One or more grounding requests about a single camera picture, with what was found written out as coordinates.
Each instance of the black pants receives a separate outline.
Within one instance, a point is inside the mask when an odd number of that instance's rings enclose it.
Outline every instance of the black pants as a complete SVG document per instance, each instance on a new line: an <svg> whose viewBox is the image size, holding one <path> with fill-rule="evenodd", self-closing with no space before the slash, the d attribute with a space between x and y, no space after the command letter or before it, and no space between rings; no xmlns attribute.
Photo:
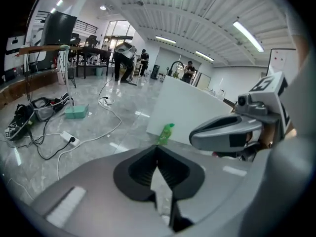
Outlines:
<svg viewBox="0 0 316 237"><path fill-rule="evenodd" d="M142 71L140 72L140 75L143 76L144 75L144 72L145 70L148 68L148 63L143 63L143 66L142 66Z"/></svg>
<svg viewBox="0 0 316 237"><path fill-rule="evenodd" d="M122 76L121 80L124 81L128 78L130 73L133 71L133 59L128 59L125 55L122 55L121 53L115 52L113 54L114 58L114 68L115 68L115 79L119 79L119 68L120 64L123 63L126 66L126 71L124 75Z"/></svg>
<svg viewBox="0 0 316 237"><path fill-rule="evenodd" d="M186 83L190 83L190 81L191 81L191 78L189 78L189 77L182 77L182 81L185 81Z"/></svg>

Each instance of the whiteboard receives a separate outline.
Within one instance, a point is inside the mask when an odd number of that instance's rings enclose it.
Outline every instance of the whiteboard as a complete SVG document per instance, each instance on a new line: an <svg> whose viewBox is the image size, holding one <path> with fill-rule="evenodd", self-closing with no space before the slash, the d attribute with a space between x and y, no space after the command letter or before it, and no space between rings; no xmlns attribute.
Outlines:
<svg viewBox="0 0 316 237"><path fill-rule="evenodd" d="M268 76L282 71L290 84L297 76L298 69L296 49L271 49Z"/></svg>

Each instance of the marble floor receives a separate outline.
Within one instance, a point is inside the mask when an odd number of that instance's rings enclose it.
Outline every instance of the marble floor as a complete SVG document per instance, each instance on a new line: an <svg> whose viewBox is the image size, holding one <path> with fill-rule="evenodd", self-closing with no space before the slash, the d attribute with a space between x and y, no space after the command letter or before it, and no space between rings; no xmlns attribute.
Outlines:
<svg viewBox="0 0 316 237"><path fill-rule="evenodd" d="M98 105L98 94L110 77L90 76L86 79L76 78L77 88L71 85L71 92L76 105L89 105L87 116L83 119L65 119L62 112L56 114L48 123L46 134L57 133L45 137L41 145L41 153L47 157L66 145L60 133L67 131L81 141L98 137L113 129L119 120L111 112ZM64 154L59 163L59 175L65 176L78 166L92 159L118 154L130 149L146 147L154 144L157 136L146 132L151 112L155 106L162 83L157 80L139 79L138 85L120 84L111 81L104 88L101 96L109 96L115 100L109 108L121 119L121 125L111 134L93 142L88 142L77 149ZM49 85L33 92L33 99L41 96L60 97L66 92L64 85L58 83ZM41 159L34 145L29 148L15 148L30 142L30 138L23 138L9 147L4 141L4 130L13 118L17 104L27 104L26 96L10 103L0 110L0 170L3 181L10 192L27 204L32 202L29 194L36 198L48 186L57 181L57 158L59 153L48 161ZM33 135L42 135L44 123L37 123L32 127ZM169 141L169 149L181 148L186 151L199 151L192 146Z"/></svg>

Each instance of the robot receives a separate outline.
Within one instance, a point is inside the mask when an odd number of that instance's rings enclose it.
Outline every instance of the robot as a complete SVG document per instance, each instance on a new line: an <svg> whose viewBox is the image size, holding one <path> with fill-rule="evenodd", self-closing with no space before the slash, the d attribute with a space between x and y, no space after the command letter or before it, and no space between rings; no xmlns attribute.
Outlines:
<svg viewBox="0 0 316 237"><path fill-rule="evenodd" d="M134 149L90 161L47 188L31 207L19 206L45 236L266 235L305 189L316 160L315 141L280 141L290 122L279 99L286 87L282 72L262 78L239 96L235 113L190 134L198 149L229 153L257 143L265 125L274 124L277 145L258 152L253 162L161 146ZM150 189L156 167L172 190L168 225Z"/></svg>

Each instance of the ceiling light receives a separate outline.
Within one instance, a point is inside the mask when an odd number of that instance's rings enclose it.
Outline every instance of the ceiling light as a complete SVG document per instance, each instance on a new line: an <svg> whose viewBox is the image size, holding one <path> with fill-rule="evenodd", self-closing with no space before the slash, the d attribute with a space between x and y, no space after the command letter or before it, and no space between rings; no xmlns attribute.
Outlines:
<svg viewBox="0 0 316 237"><path fill-rule="evenodd" d="M206 59L208 59L208 60L210 60L210 61L214 61L211 57L208 57L207 55L205 55L205 54L203 54L203 53L201 53L201 52L199 52L199 51L196 51L196 54L198 54L198 55L200 55L200 56L203 56L204 58L206 58Z"/></svg>
<svg viewBox="0 0 316 237"><path fill-rule="evenodd" d="M235 26L238 30L241 31L242 34L244 34L247 39L255 46L256 49L258 49L259 52L263 52L264 49L262 45L256 40L256 38L243 26L240 22L236 21L233 23L233 26Z"/></svg>
<svg viewBox="0 0 316 237"><path fill-rule="evenodd" d="M59 5L61 5L62 3L63 3L63 1L62 1L62 0L59 0L59 2L56 3L56 5L59 6Z"/></svg>
<svg viewBox="0 0 316 237"><path fill-rule="evenodd" d="M163 37L156 36L156 38L157 38L157 39L159 39L159 40L164 40L164 41L171 42L171 43L173 43L173 44L175 44L175 43L176 43L176 42L175 42L175 41L173 41L173 40L166 39L166 38L163 38Z"/></svg>

